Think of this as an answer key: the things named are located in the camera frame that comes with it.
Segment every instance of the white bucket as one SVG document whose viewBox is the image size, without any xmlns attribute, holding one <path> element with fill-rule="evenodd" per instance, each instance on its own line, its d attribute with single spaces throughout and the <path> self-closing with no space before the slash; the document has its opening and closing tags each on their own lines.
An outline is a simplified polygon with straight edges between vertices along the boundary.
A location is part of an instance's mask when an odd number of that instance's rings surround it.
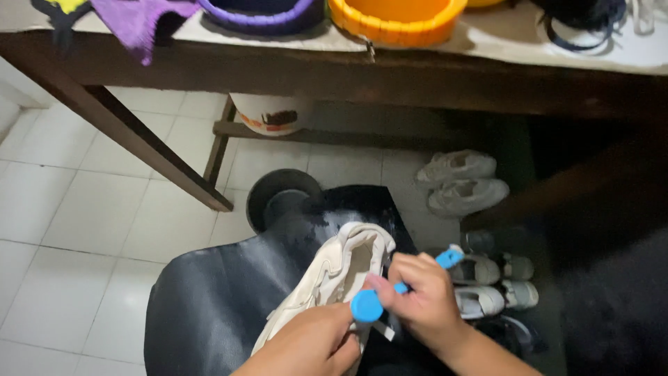
<svg viewBox="0 0 668 376">
<path fill-rule="evenodd" d="M 283 96 L 230 93 L 244 124 L 265 136 L 297 132 L 311 117 L 313 101 Z"/>
</svg>

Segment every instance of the wooden table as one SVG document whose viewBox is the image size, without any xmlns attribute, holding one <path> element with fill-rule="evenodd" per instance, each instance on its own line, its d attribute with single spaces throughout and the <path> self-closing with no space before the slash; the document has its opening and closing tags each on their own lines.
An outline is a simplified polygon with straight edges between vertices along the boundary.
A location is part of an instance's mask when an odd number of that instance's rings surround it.
<svg viewBox="0 0 668 376">
<path fill-rule="evenodd" d="M 64 58 L 51 46 L 50 32 L 41 30 L 0 33 L 0 55 L 157 172 L 219 211 L 229 211 L 232 205 L 214 188 L 211 169 L 203 177 L 196 173 L 104 86 L 625 119 L 649 125 L 653 135 L 647 142 L 654 146 L 657 140 L 664 145 L 661 125 L 668 118 L 665 76 L 509 64 L 429 51 L 376 50 L 372 59 L 365 53 L 173 40 L 157 47 L 152 65 L 143 67 L 113 35 L 76 33 L 73 49 Z M 614 158 L 619 153 L 638 155 L 619 147 L 609 154 Z M 623 165 L 633 169 L 644 157 L 640 153 L 638 159 L 623 161 Z M 601 158 L 606 166 L 619 162 L 605 155 Z M 582 188 L 576 183 L 592 171 L 601 171 L 600 161 L 576 168 L 566 171 L 566 177 L 543 181 L 467 219 L 464 227 L 514 221 L 590 192 L 599 184 Z"/>
</svg>

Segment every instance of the hand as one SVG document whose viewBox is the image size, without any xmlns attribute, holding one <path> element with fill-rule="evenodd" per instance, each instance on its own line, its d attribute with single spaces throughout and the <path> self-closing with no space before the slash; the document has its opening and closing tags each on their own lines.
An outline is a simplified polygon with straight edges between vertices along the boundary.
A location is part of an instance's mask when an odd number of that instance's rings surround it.
<svg viewBox="0 0 668 376">
<path fill-rule="evenodd" d="M 255 353 L 234 376 L 340 376 L 360 357 L 359 343 L 348 332 L 353 322 L 344 303 L 299 313 Z"/>
<path fill-rule="evenodd" d="M 450 275 L 429 255 L 395 253 L 385 278 L 368 274 L 383 307 L 402 318 L 408 329 L 446 361 L 466 340 L 471 327 L 462 320 Z M 393 285 L 405 282 L 412 291 L 398 294 Z"/>
</svg>

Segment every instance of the blue brush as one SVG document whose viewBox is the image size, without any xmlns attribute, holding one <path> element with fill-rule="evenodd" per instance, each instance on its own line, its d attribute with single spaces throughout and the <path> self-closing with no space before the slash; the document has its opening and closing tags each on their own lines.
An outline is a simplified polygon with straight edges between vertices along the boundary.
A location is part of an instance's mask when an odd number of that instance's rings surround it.
<svg viewBox="0 0 668 376">
<path fill-rule="evenodd" d="M 436 262 L 443 269 L 450 269 L 463 259 L 464 252 L 456 244 L 450 244 L 447 251 L 436 256 Z M 400 294 L 405 294 L 409 288 L 405 283 L 400 282 L 394 285 L 394 290 Z M 378 294 L 374 290 L 358 292 L 350 302 L 350 309 L 353 311 L 353 318 L 359 322 L 374 322 L 383 314 L 383 306 L 380 304 Z"/>
</svg>

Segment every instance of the dark blue shoelace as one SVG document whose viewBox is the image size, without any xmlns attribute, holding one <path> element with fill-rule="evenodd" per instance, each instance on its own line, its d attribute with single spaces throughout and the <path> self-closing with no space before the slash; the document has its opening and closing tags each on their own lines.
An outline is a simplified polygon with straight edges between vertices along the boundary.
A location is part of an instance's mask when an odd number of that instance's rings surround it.
<svg viewBox="0 0 668 376">
<path fill-rule="evenodd" d="M 594 45 L 578 45 L 575 43 L 571 43 L 565 40 L 564 38 L 560 37 L 559 35 L 556 34 L 552 26 L 553 18 L 547 14 L 544 14 L 541 17 L 540 21 L 538 22 L 543 23 L 543 25 L 545 26 L 545 32 L 547 33 L 547 38 L 558 47 L 561 47 L 564 50 L 572 52 L 587 51 L 587 50 L 593 50 L 599 47 L 600 45 L 603 45 L 604 43 L 608 42 L 608 39 L 610 39 L 613 32 L 615 31 L 615 24 L 620 22 L 622 18 L 624 18 L 624 14 L 626 13 L 626 8 L 627 6 L 625 1 L 611 1 L 611 9 L 610 9 L 611 12 L 608 22 L 601 30 L 594 30 L 594 31 L 603 31 L 605 34 L 602 40 Z"/>
</svg>

